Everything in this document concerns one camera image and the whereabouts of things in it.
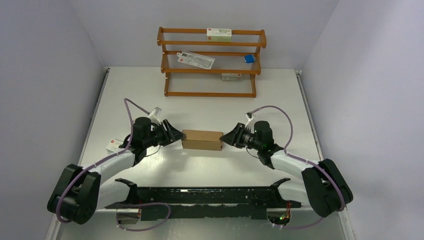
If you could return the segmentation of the brown cardboard box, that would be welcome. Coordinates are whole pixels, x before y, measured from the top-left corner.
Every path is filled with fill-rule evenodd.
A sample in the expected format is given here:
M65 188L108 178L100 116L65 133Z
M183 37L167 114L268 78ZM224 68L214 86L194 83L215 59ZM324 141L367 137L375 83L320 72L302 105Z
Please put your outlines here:
M184 138L181 140L181 144L184 149L206 151L223 149L223 142L220 140L224 135L222 132L184 129L182 133Z

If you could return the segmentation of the orange wooden shelf rack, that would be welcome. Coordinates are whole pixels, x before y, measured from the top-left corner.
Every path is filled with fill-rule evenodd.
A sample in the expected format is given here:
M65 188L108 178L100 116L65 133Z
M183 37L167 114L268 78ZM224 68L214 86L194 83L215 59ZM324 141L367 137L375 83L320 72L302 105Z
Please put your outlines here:
M255 98L256 77L261 74L261 50L267 47L265 30L233 29L230 40L218 40L212 28L159 27L156 43L161 47L160 71L165 75L166 97ZM187 92L170 90L173 74L248 76L250 92Z

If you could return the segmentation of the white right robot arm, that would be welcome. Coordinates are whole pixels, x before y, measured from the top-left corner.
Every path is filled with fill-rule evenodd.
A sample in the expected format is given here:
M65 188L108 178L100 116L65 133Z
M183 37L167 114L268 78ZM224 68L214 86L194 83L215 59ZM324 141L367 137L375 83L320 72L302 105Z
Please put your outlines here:
M314 161L302 159L275 143L273 131L267 121L258 121L253 129L243 123L220 140L238 149L253 149L266 167L295 177L277 185L270 193L270 202L282 207L288 201L310 206L322 218L341 211L354 199L353 193L331 159Z

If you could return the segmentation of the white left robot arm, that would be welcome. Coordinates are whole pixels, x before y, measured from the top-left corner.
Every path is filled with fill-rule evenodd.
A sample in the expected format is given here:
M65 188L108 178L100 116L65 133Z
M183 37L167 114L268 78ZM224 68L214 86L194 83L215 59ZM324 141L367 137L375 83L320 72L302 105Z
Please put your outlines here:
M154 123L149 117L138 117L117 153L89 166L69 164L64 168L47 202L47 210L64 223L82 225L98 209L114 204L134 207L141 201L137 184L123 178L110 179L139 164L148 156L150 147L165 147L184 137L166 119Z

